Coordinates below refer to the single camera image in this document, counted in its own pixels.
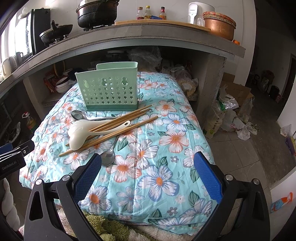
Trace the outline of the white plastic bag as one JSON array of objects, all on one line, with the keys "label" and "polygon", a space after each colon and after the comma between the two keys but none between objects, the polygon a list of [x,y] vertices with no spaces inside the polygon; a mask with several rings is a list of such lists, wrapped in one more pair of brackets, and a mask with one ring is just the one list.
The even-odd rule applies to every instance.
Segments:
[{"label": "white plastic bag", "polygon": [[232,109],[226,111],[220,128],[225,132],[236,132],[237,137],[241,140],[246,141],[250,138],[251,133],[247,125],[242,122]]}]

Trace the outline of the sauce bottle left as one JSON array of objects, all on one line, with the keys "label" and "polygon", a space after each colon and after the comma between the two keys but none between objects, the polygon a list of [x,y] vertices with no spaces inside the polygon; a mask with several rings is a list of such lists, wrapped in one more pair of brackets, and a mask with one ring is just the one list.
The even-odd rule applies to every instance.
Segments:
[{"label": "sauce bottle left", "polygon": [[137,19],[137,20],[143,20],[143,19],[144,19],[144,12],[143,12],[141,6],[139,6],[139,7],[137,8],[136,19]]}]

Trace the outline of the cardboard box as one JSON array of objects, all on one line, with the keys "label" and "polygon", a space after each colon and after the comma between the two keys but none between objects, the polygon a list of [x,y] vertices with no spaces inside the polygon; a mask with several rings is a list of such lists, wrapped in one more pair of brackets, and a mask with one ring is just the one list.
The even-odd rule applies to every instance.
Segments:
[{"label": "cardboard box", "polygon": [[234,83],[234,78],[234,75],[224,72],[220,86],[225,86],[226,93],[233,96],[239,106],[242,106],[246,99],[253,98],[254,95],[251,93],[250,88]]}]

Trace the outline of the bamboo chopstick two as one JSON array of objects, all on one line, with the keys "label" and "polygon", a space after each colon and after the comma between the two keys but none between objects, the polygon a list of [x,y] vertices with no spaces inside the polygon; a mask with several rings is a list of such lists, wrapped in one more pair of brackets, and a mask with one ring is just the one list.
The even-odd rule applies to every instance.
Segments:
[{"label": "bamboo chopstick two", "polygon": [[84,144],[81,148],[78,149],[78,151],[82,151],[82,150],[87,149],[89,147],[92,147],[92,146],[94,146],[96,144],[100,144],[100,143],[102,143],[102,142],[104,142],[104,141],[106,141],[106,140],[108,140],[110,138],[116,137],[118,135],[121,135],[122,133],[128,132],[130,130],[133,130],[134,128],[138,128],[138,127],[140,127],[140,126],[142,126],[142,125],[144,125],[146,123],[154,121],[157,118],[158,118],[158,116],[154,116],[153,118],[149,118],[148,120],[142,121],[141,123],[137,123],[135,125],[131,125],[131,126],[128,126],[126,128],[123,128],[122,130],[118,130],[116,132],[104,135],[103,137],[100,137],[100,138],[98,138],[98,139],[96,139],[94,141],[91,141],[91,142],[88,142],[87,144]]}]

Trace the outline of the stack of white bowls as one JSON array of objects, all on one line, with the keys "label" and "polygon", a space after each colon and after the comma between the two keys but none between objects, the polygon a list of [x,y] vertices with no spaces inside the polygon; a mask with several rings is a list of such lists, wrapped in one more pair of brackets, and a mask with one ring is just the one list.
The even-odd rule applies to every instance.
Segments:
[{"label": "stack of white bowls", "polygon": [[65,93],[72,87],[70,78],[64,77],[56,83],[55,90],[58,93]]}]

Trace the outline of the floral quilt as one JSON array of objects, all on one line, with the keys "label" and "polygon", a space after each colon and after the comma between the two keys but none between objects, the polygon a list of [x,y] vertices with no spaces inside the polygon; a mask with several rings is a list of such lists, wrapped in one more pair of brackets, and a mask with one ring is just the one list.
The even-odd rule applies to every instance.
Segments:
[{"label": "floral quilt", "polygon": [[35,149],[20,170],[22,186],[38,179],[60,180],[85,165],[93,154],[114,148],[112,165],[102,167],[82,210],[137,225],[195,235],[216,206],[194,168],[194,154],[214,158],[197,117],[170,75],[139,72],[139,104],[151,110],[144,125],[83,151],[67,154],[73,110],[84,110],[86,91],[73,86],[50,110],[32,138]]}]

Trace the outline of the sauce bottle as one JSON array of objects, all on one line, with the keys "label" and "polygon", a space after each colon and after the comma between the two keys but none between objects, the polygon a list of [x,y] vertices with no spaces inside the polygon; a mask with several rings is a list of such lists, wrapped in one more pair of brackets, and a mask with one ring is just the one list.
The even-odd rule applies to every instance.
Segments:
[{"label": "sauce bottle", "polygon": [[141,6],[139,6],[139,7],[137,8],[136,19],[137,19],[137,20],[143,20],[143,19],[144,19],[144,12],[143,12]]},{"label": "sauce bottle", "polygon": [[166,20],[167,19],[167,16],[166,16],[166,13],[165,13],[165,7],[164,6],[161,7],[161,12],[159,13],[159,18],[161,18],[163,20]]},{"label": "sauce bottle", "polygon": [[151,19],[151,17],[152,17],[151,7],[149,5],[147,5],[146,8],[145,8],[144,18],[145,19]]}]

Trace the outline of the sauce bottle middle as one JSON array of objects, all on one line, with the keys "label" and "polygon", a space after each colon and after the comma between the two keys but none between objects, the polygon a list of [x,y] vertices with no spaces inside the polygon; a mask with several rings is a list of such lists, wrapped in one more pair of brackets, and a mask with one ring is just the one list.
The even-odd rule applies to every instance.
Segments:
[{"label": "sauce bottle middle", "polygon": [[151,17],[152,17],[151,7],[149,5],[147,5],[146,8],[145,8],[144,18],[145,19],[151,19]]}]

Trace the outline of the black wok with lid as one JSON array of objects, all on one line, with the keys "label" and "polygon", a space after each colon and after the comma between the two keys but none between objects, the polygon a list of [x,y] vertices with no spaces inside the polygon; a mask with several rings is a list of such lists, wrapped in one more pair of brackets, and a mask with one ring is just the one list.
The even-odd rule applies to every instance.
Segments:
[{"label": "black wok with lid", "polygon": [[73,25],[56,25],[55,21],[51,21],[51,28],[42,32],[39,37],[45,45],[55,42],[56,39],[61,39],[64,35],[69,35],[73,29]]}]

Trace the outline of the large black pot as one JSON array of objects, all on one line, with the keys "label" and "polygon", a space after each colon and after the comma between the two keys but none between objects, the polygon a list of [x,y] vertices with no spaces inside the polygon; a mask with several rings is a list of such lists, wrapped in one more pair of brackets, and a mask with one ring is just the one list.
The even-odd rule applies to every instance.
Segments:
[{"label": "large black pot", "polygon": [[111,26],[117,18],[118,0],[81,1],[76,9],[78,26],[93,29]]}]

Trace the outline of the green utensil holder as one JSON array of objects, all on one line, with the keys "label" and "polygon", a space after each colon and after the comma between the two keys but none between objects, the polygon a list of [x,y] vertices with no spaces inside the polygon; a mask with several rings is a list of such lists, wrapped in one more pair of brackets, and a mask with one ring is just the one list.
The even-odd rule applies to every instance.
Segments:
[{"label": "green utensil holder", "polygon": [[95,70],[76,73],[88,111],[127,111],[138,109],[138,63],[109,62]]}]

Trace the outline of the wooden cutting board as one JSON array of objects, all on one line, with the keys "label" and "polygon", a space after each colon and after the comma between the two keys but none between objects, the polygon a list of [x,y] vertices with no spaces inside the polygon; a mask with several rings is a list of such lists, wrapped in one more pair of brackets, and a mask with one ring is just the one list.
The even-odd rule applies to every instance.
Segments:
[{"label": "wooden cutting board", "polygon": [[171,25],[178,27],[187,27],[191,29],[205,31],[207,33],[211,32],[211,29],[194,25],[190,23],[178,22],[178,21],[168,21],[168,20],[128,20],[128,21],[118,21],[115,22],[115,25]]}]

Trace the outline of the white plastic rice spoon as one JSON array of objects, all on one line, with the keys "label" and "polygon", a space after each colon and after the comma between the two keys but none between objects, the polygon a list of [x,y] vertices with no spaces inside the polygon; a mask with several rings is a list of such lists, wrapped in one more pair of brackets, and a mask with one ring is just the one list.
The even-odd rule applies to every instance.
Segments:
[{"label": "white plastic rice spoon", "polygon": [[103,129],[103,131],[90,131],[92,128],[96,128],[99,125],[107,123],[107,120],[77,120],[68,130],[69,135],[69,147],[71,150],[78,150],[81,148],[89,136],[102,136],[109,133],[114,133],[118,130],[122,130],[130,125],[130,121],[127,120],[118,127],[111,128],[110,130]]}]

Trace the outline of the bamboo chopstick one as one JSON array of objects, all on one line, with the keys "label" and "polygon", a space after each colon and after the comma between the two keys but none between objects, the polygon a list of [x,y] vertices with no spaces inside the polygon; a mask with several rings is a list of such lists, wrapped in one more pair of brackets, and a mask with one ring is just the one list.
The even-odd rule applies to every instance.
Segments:
[{"label": "bamboo chopstick one", "polygon": [[114,120],[108,121],[107,123],[104,123],[102,125],[96,126],[96,127],[92,128],[92,129],[90,129],[90,131],[91,132],[100,131],[100,130],[103,130],[105,128],[110,128],[110,127],[112,127],[115,124],[118,124],[118,123],[121,124],[122,121],[128,120],[129,118],[134,117],[134,116],[136,116],[136,115],[138,115],[140,113],[147,112],[147,110],[150,107],[152,107],[152,105],[148,105],[148,106],[145,106],[143,108],[137,109],[135,111],[132,111],[131,113],[127,113],[125,115],[122,115],[120,117],[117,117]]}]

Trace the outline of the sauce bottle right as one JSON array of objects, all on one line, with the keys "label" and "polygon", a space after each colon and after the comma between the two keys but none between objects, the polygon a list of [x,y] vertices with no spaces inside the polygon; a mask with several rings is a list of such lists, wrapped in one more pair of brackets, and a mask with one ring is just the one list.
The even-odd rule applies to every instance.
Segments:
[{"label": "sauce bottle right", "polygon": [[165,13],[165,7],[164,6],[161,7],[161,12],[159,13],[159,18],[161,18],[163,20],[166,20],[167,19],[167,16],[166,16],[166,13]]}]

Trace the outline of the white electric kettle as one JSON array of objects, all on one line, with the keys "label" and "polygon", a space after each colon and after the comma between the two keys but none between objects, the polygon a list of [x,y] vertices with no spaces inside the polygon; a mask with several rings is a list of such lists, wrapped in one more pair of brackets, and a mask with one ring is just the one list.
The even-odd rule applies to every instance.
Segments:
[{"label": "white electric kettle", "polygon": [[209,4],[194,1],[188,5],[188,23],[204,27],[203,13],[206,11],[215,11],[215,8]]}]

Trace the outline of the bamboo chopstick three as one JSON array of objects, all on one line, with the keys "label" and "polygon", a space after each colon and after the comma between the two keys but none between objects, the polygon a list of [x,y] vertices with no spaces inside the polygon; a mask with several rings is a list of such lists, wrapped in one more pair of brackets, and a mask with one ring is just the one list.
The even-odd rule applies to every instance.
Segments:
[{"label": "bamboo chopstick three", "polygon": [[[134,119],[136,119],[136,118],[138,118],[138,117],[140,117],[140,116],[142,116],[142,115],[144,115],[146,112],[144,112],[144,113],[140,113],[140,114],[138,114],[138,115],[136,115],[136,116],[134,116],[134,117],[131,117],[131,118],[129,118],[128,120],[125,120],[125,121],[132,121],[132,120],[134,120]],[[106,128],[106,130],[110,130],[111,128],[114,128],[114,127],[118,127],[119,125],[121,125],[121,124],[115,124],[115,125],[113,125],[112,127],[110,127],[110,128]],[[89,139],[91,139],[91,138],[93,138],[93,137],[95,137],[95,136],[89,136],[87,139],[86,139],[86,141],[87,140],[89,140]]]}]

